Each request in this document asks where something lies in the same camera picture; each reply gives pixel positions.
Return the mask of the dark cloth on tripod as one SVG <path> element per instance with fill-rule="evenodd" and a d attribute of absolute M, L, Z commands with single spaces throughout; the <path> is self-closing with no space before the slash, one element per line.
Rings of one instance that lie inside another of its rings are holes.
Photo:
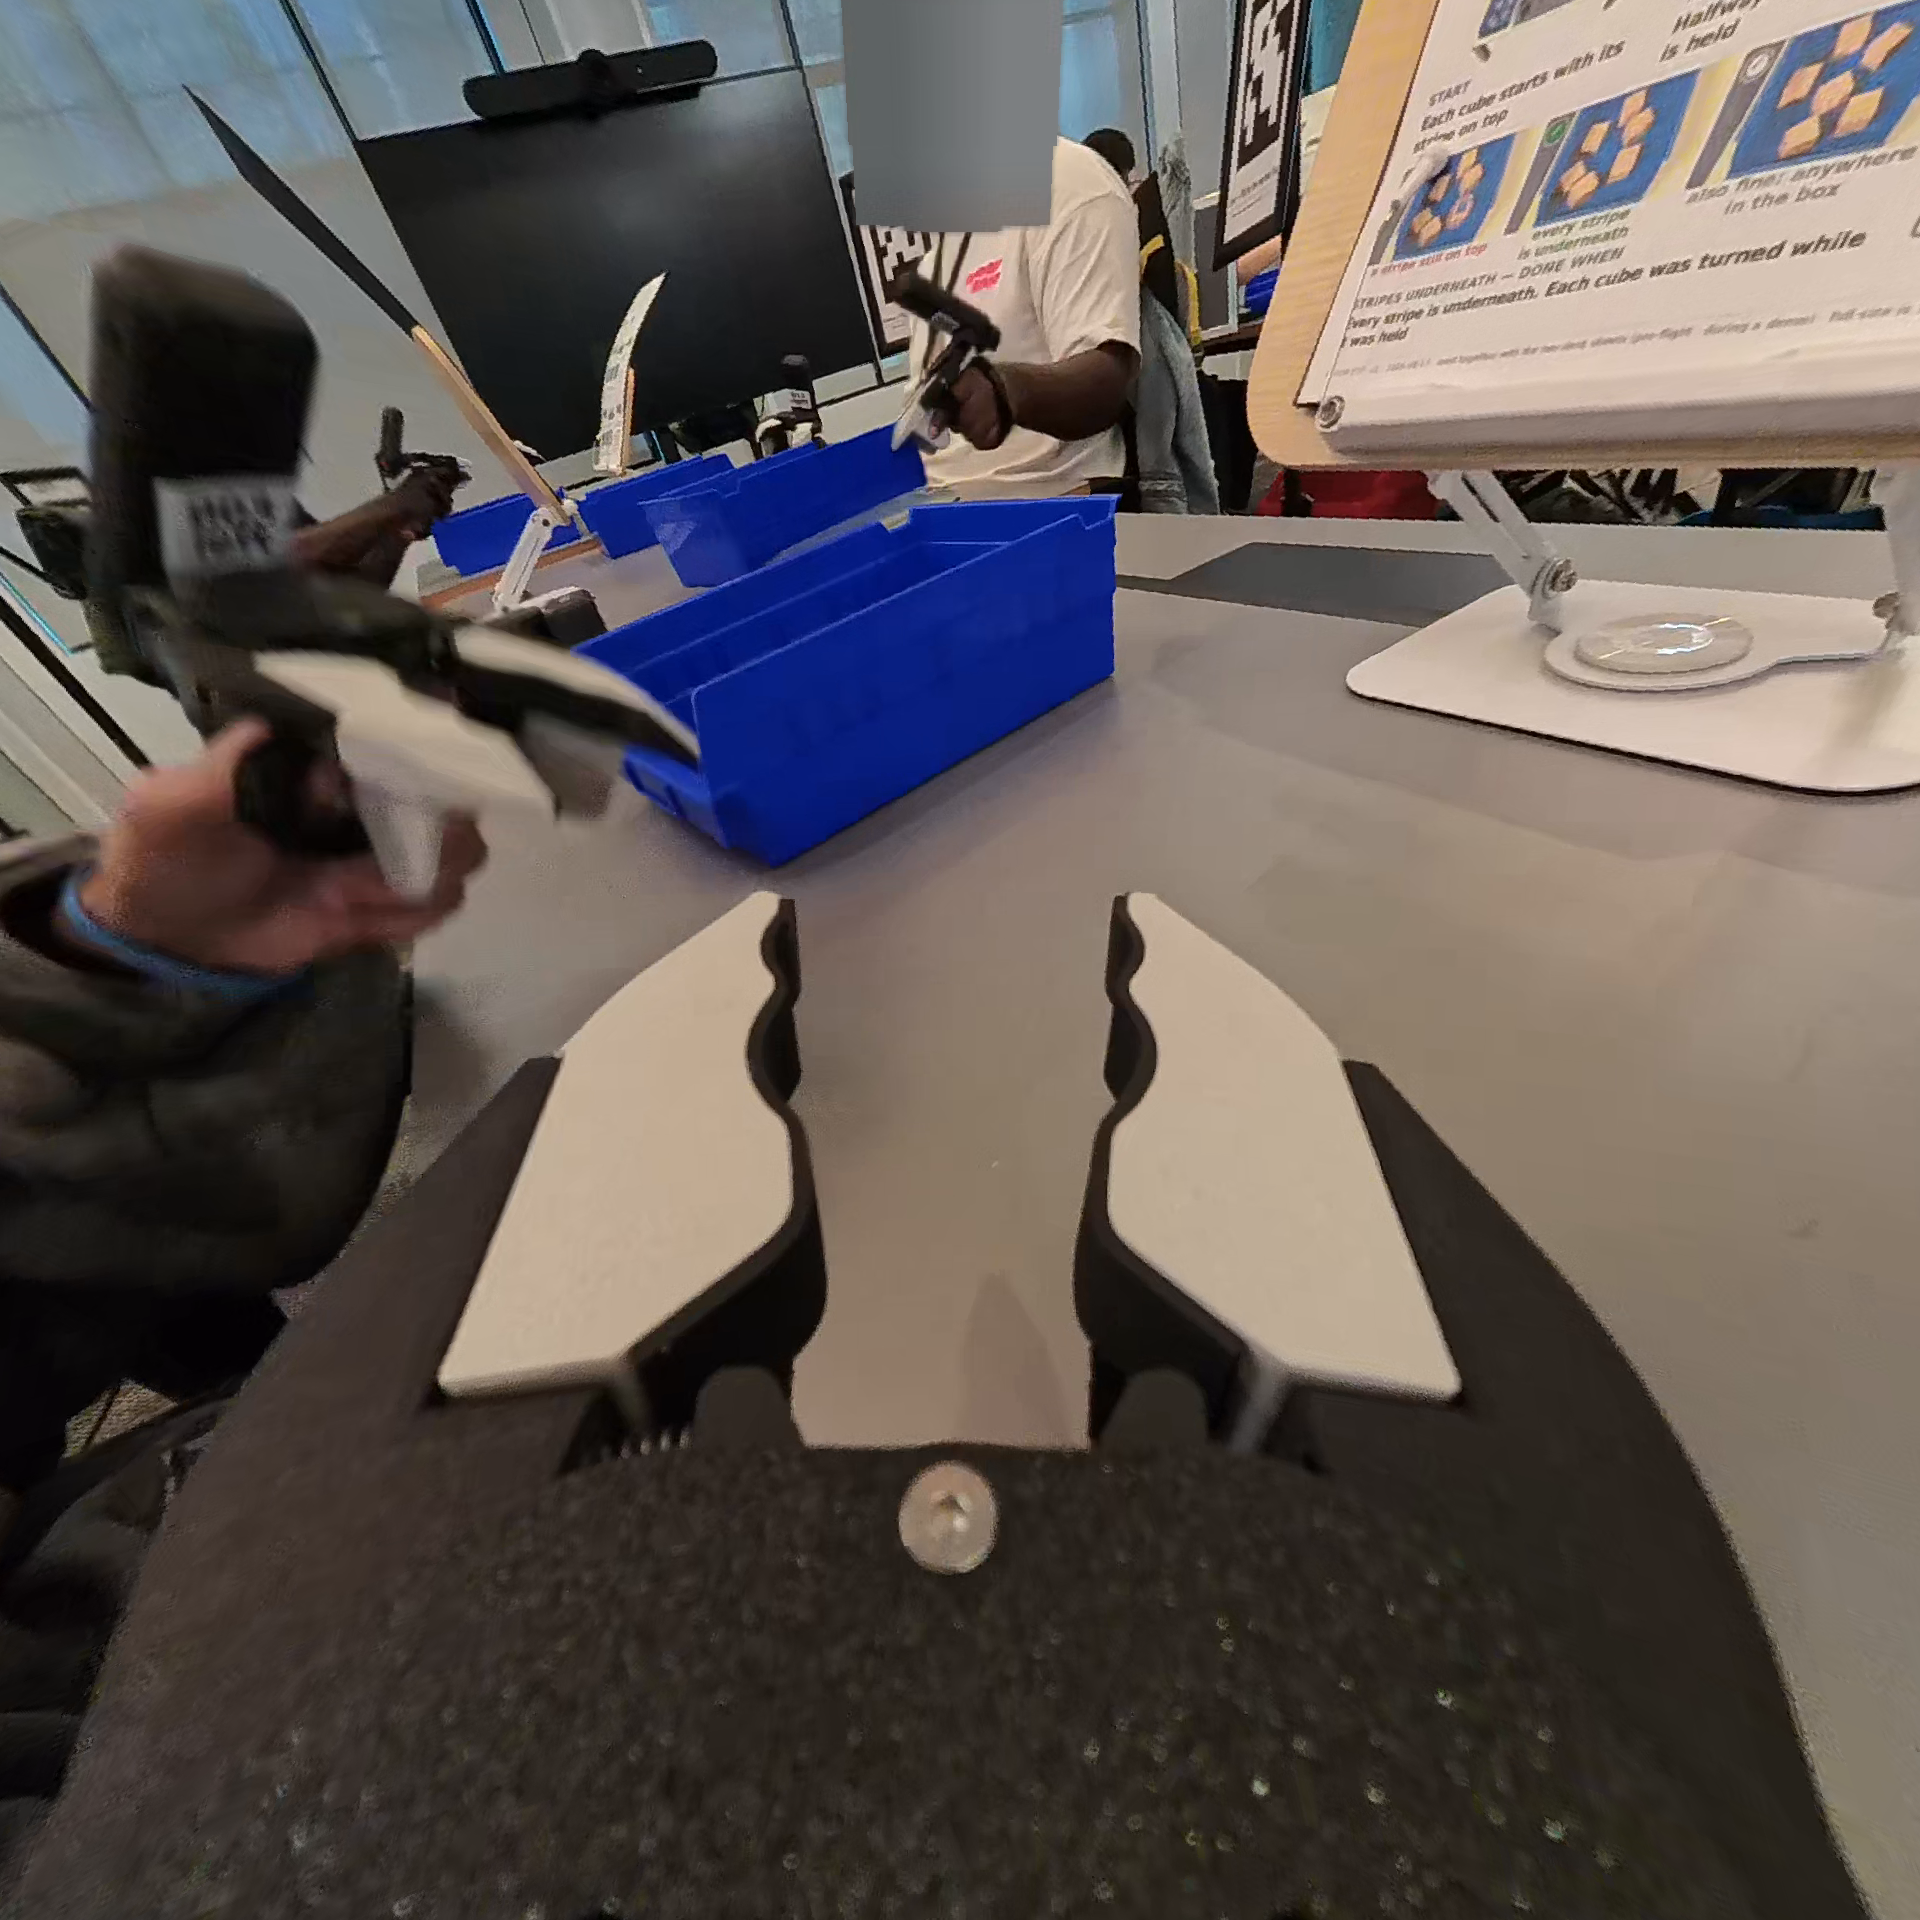
<path fill-rule="evenodd" d="M 74 463 L 5 469 L 2 491 L 12 507 L 21 556 L 7 556 L 44 581 L 55 597 L 81 609 L 88 628 L 88 649 L 98 649 L 98 617 L 90 605 L 90 525 L 91 487 L 83 469 Z"/>

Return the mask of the grey jacket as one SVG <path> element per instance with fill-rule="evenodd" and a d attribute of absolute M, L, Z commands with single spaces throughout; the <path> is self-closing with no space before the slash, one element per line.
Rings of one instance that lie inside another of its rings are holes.
<path fill-rule="evenodd" d="M 1217 517 L 1218 488 L 1193 345 L 1165 304 L 1141 287 L 1133 465 L 1145 515 Z"/>

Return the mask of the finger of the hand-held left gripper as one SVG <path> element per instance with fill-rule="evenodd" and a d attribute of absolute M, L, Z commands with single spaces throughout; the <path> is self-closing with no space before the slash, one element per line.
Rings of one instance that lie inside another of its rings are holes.
<path fill-rule="evenodd" d="M 703 767 L 695 731 L 667 707 L 548 640 L 471 621 L 453 625 L 448 697 L 466 719 L 515 745 L 562 819 L 602 819 L 631 751 Z"/>
<path fill-rule="evenodd" d="M 375 808 L 557 812 L 517 737 L 469 718 L 440 691 L 415 688 L 396 663 L 330 649 L 256 653 L 256 821 L 365 824 Z"/>

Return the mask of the white paper sheet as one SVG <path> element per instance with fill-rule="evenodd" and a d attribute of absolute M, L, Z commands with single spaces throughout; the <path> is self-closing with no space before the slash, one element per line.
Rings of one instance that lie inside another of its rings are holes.
<path fill-rule="evenodd" d="M 631 470 L 635 349 L 664 287 L 665 271 L 637 287 L 608 349 L 592 444 L 592 470 L 605 480 L 625 477 Z"/>

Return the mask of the black display screen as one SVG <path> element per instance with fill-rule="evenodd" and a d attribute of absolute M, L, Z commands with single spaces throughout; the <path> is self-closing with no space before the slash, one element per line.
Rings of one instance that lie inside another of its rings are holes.
<path fill-rule="evenodd" d="M 547 456 L 595 440 L 611 347 L 655 276 L 664 289 L 633 355 L 637 429 L 770 392 L 792 355 L 816 377 L 874 360 L 795 65 L 355 151 L 471 384 Z"/>

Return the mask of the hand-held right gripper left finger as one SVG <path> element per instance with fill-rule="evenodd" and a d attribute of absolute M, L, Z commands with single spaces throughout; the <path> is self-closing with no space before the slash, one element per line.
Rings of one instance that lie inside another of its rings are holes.
<path fill-rule="evenodd" d="M 445 1400 L 587 1389 L 652 1443 L 717 1373 L 792 1391 L 827 1296 L 800 987 L 795 902 L 751 893 L 567 1040 L 440 1361 Z"/>

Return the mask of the person's left hand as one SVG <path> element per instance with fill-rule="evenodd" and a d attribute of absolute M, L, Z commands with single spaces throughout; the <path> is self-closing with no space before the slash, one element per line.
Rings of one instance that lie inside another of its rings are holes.
<path fill-rule="evenodd" d="M 132 785 L 88 863 L 97 921 L 187 963 L 288 971 L 408 949 L 465 904 L 489 848 L 463 812 L 440 829 L 420 896 L 393 888 L 369 855 L 296 855 L 242 822 L 239 776 L 268 737 L 266 723 L 235 723 Z"/>

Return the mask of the printed instruction sheet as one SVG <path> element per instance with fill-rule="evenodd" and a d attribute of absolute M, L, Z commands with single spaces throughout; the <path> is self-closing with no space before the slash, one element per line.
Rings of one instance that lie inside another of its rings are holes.
<path fill-rule="evenodd" d="M 1919 5 L 1439 5 L 1300 400 L 1916 429 Z"/>

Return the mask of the black white marker sign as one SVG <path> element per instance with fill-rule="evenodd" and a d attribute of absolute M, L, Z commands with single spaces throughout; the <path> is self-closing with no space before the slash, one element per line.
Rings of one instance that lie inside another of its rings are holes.
<path fill-rule="evenodd" d="M 1237 1 L 1215 268 L 1288 237 L 1304 196 L 1308 1 Z"/>

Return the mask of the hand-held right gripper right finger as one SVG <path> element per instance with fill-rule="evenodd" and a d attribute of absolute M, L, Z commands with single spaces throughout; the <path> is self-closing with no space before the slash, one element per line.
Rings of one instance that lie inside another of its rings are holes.
<path fill-rule="evenodd" d="M 1463 1379 L 1333 1040 L 1160 896 L 1111 902 L 1109 1109 L 1076 1222 L 1089 1440 L 1177 1389 L 1264 1452 L 1315 1391 L 1456 1407 Z"/>

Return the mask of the white stand with wooden board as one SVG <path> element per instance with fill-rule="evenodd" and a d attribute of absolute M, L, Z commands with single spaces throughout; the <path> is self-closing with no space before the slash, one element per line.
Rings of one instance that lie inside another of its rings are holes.
<path fill-rule="evenodd" d="M 1626 419 L 1527 416 L 1339 429 L 1300 400 L 1439 5 L 1364 5 L 1317 147 L 1304 209 L 1256 349 L 1251 425 L 1288 469 L 1418 470 L 1506 585 L 1357 663 L 1375 704 L 1556 737 L 1810 796 L 1916 788 L 1916 429 L 1866 435 L 1807 409 L 1665 406 Z M 1715 465 L 1874 475 L 1891 587 L 1667 587 L 1583 577 L 1503 473 Z"/>

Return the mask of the red bag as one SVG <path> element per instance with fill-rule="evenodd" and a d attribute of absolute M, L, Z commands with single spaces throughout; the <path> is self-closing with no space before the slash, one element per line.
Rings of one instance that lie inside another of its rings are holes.
<path fill-rule="evenodd" d="M 1282 469 L 1256 512 L 1293 519 L 1436 521 L 1443 517 L 1443 503 L 1419 470 Z"/>

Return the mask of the thin wooden board stand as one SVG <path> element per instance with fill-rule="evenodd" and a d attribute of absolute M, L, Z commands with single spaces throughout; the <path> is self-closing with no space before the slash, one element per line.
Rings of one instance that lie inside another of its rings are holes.
<path fill-rule="evenodd" d="M 355 254 L 347 241 L 330 229 L 322 216 L 306 205 L 300 195 L 282 181 L 274 168 L 191 87 L 187 101 L 196 107 L 201 120 L 221 144 L 232 167 L 253 192 L 274 209 L 301 239 L 325 256 L 325 260 L 347 276 L 347 280 L 373 302 L 373 307 L 391 319 L 420 349 L 435 380 L 453 397 L 473 435 L 487 446 L 509 477 L 517 491 L 530 503 L 530 515 L 522 525 L 513 553 L 493 577 L 492 609 L 497 621 L 507 621 L 523 633 L 536 631 L 539 620 L 548 638 L 557 641 L 576 641 L 591 638 L 603 625 L 596 621 L 599 609 L 587 589 L 553 589 L 536 591 L 538 572 L 551 537 L 569 525 L 581 532 L 584 519 L 564 495 L 543 477 L 536 460 L 522 449 L 517 438 L 489 412 L 469 374 L 457 359 L 445 349 L 435 333 L 415 315 L 415 311 L 370 269 L 370 265 Z"/>

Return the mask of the person's left forearm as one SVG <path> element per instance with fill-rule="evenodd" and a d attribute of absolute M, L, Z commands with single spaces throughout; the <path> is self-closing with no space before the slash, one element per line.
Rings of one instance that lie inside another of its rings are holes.
<path fill-rule="evenodd" d="M 393 951 L 290 976 L 128 967 L 88 949 L 95 843 L 5 845 L 5 1484 L 138 1381 L 194 1399 L 282 1327 L 277 1291 L 347 1243 L 415 1068 Z"/>

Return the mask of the blue wristband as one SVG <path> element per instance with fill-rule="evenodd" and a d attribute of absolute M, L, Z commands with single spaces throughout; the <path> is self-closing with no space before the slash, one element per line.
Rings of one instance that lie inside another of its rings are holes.
<path fill-rule="evenodd" d="M 314 967 L 288 971 L 208 967 L 135 941 L 90 915 L 83 902 L 83 885 L 88 880 L 91 880 L 91 868 L 66 872 L 55 904 L 55 928 L 76 953 L 120 969 L 147 987 L 207 997 L 226 1005 L 259 1005 L 305 992 L 316 971 Z"/>

